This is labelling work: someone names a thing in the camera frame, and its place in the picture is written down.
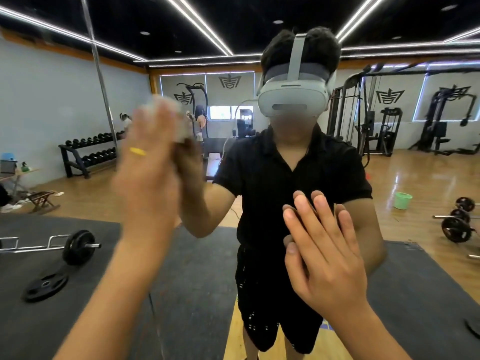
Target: green bucket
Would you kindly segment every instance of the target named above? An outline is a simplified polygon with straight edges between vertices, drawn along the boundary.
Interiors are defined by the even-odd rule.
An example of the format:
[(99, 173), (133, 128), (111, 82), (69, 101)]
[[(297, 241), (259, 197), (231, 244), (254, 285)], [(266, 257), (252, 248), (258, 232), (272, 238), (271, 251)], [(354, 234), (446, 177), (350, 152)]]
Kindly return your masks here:
[(397, 192), (395, 193), (395, 202), (393, 207), (398, 210), (406, 210), (409, 207), (412, 198), (413, 196), (410, 194)]

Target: logo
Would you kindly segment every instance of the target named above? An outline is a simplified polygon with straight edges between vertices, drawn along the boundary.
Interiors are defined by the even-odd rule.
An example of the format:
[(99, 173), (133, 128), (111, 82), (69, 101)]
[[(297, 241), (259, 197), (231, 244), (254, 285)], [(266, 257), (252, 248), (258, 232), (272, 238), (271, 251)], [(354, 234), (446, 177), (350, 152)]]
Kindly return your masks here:
[(175, 99), (182, 105), (189, 105), (194, 101), (194, 97), (191, 93), (182, 92), (181, 94), (174, 93)]
[(451, 93), (447, 98), (447, 101), (455, 101), (460, 100), (461, 98), (465, 97), (470, 90), (471, 86), (468, 87), (457, 87), (455, 84), (452, 88), (447, 87), (440, 87), (440, 90), (450, 90)]
[(222, 84), (223, 88), (228, 88), (229, 90), (232, 88), (237, 88), (242, 76), (232, 77), (230, 74), (228, 77), (219, 77), (220, 83)]
[(397, 103), (397, 101), (402, 97), (405, 90), (398, 90), (393, 92), (391, 88), (388, 89), (388, 92), (383, 92), (381, 90), (377, 91), (377, 98), (381, 104), (391, 105)]

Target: white vr headset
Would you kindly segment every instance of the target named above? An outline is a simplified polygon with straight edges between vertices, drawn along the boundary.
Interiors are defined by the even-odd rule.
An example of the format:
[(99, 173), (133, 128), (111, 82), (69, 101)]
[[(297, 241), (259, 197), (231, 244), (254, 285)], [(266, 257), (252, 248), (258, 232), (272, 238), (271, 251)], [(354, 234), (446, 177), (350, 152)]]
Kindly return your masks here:
[(273, 66), (262, 74), (258, 84), (258, 108), (267, 117), (285, 113), (319, 116), (325, 111), (335, 88), (337, 71), (330, 72), (318, 63), (302, 63), (307, 34), (293, 41), (290, 64)]

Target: window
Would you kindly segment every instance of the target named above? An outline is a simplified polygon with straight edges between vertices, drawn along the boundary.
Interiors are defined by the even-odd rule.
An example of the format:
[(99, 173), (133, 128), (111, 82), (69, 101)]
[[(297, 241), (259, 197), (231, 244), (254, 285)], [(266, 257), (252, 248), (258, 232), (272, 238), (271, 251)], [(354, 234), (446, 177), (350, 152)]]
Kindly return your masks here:
[[(210, 120), (213, 121), (228, 121), (232, 120), (233, 114), (237, 110), (237, 106), (210, 106)], [(237, 110), (237, 115), (235, 116), (236, 119), (240, 119), (240, 110), (250, 110), (252, 115), (244, 115), (244, 120), (251, 120), (254, 113), (253, 106), (240, 106)]]

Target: hair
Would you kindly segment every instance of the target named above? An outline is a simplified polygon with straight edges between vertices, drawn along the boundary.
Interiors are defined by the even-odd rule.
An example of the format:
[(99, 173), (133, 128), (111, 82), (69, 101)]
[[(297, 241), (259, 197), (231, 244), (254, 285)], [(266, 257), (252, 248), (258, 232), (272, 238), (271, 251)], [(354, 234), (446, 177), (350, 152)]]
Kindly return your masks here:
[[(268, 44), (261, 54), (261, 69), (265, 73), (279, 64), (290, 63), (295, 34), (290, 30), (282, 30)], [(319, 63), (330, 73), (339, 66), (341, 45), (330, 29), (318, 26), (308, 30), (303, 46), (301, 61), (303, 63)]]

